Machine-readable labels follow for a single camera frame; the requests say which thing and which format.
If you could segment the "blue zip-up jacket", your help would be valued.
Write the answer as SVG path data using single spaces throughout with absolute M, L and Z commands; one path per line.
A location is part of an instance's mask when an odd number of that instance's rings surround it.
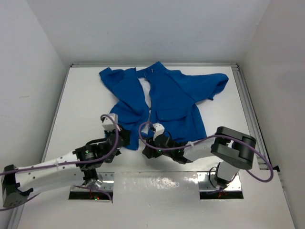
M 131 132 L 129 150 L 139 148 L 142 123 L 160 123 L 178 143 L 203 139 L 207 136 L 197 103 L 213 100 L 228 83 L 223 73 L 185 75 L 169 70 L 161 62 L 142 69 L 113 70 L 100 73 L 105 87 L 118 99 L 111 113 L 118 123 Z

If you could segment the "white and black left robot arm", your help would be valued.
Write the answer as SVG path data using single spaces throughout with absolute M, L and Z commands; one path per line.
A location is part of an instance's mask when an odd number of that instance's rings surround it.
M 102 163 L 110 163 L 120 154 L 120 148 L 130 144 L 131 131 L 121 125 L 118 130 L 106 131 L 105 138 L 50 161 L 29 167 L 5 166 L 1 172 L 2 210 L 25 204 L 42 192 L 79 186 L 94 190 L 102 183 L 96 171 Z

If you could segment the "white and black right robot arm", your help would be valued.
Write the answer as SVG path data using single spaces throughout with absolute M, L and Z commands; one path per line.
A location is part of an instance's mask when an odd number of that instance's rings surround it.
M 214 181 L 209 180 L 215 189 L 228 187 L 240 170 L 252 169 L 256 139 L 250 135 L 221 126 L 215 137 L 207 137 L 197 142 L 178 143 L 165 134 L 161 124 L 152 127 L 153 137 L 145 140 L 142 153 L 148 158 L 167 156 L 179 164 L 192 163 L 198 159 L 216 156 L 222 161 L 216 166 Z

